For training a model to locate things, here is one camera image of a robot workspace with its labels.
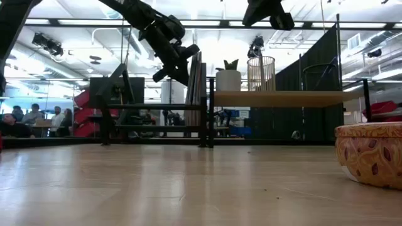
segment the ceiling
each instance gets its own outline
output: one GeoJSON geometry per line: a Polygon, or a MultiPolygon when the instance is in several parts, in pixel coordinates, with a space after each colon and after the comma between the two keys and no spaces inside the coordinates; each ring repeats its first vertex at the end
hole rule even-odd
{"type": "MultiPolygon", "coordinates": [[[[326,21],[334,21],[340,13],[342,21],[401,21],[402,3],[390,0],[381,4],[381,0],[341,0],[328,3],[323,1],[323,15],[326,21]]],[[[242,19],[247,8],[247,0],[145,0],[163,14],[173,14],[179,19],[242,19]]],[[[294,20],[322,20],[320,1],[285,0],[285,11],[290,12],[294,20]]],[[[29,15],[29,18],[86,18],[107,19],[110,10],[97,0],[42,0],[29,15]]],[[[362,39],[375,35],[377,31],[342,31],[342,49],[347,48],[347,40],[360,33],[362,39]]],[[[138,37],[133,30],[132,37],[138,37]]],[[[239,59],[238,70],[246,78],[247,51],[255,36],[262,35],[266,48],[264,55],[276,59],[276,70],[280,71],[294,62],[300,53],[306,52],[322,35],[323,31],[275,31],[275,30],[207,30],[189,29],[183,38],[183,45],[188,46],[195,40],[202,51],[203,62],[207,63],[207,76],[215,75],[216,67],[223,67],[223,60],[239,59]]],[[[99,30],[94,28],[49,28],[24,27],[16,51],[28,55],[57,70],[58,77],[89,78],[94,75],[110,75],[128,52],[129,73],[134,76],[151,78],[161,67],[159,59],[153,57],[153,51],[142,41],[137,44],[144,50],[134,50],[126,39],[122,40],[117,29],[99,30]],[[65,54],[50,58],[44,50],[31,44],[35,33],[62,44],[65,54]],[[101,57],[100,65],[93,65],[89,56],[101,57]]],[[[349,73],[355,68],[346,69],[349,73]]],[[[160,84],[147,82],[148,86],[160,87],[160,84]]],[[[158,97],[157,92],[146,92],[146,96],[158,97]]]]}

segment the wooden floor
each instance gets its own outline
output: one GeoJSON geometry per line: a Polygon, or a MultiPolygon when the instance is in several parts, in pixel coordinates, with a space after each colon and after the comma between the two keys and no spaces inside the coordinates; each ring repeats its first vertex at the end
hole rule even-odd
{"type": "Polygon", "coordinates": [[[330,147],[97,144],[2,153],[0,225],[402,225],[402,191],[330,147]]]}

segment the wire basket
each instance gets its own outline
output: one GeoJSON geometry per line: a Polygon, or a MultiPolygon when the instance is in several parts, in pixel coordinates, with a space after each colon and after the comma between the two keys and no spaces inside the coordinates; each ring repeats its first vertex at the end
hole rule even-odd
{"type": "Polygon", "coordinates": [[[275,91],[275,59],[257,56],[247,61],[249,91],[275,91]]]}

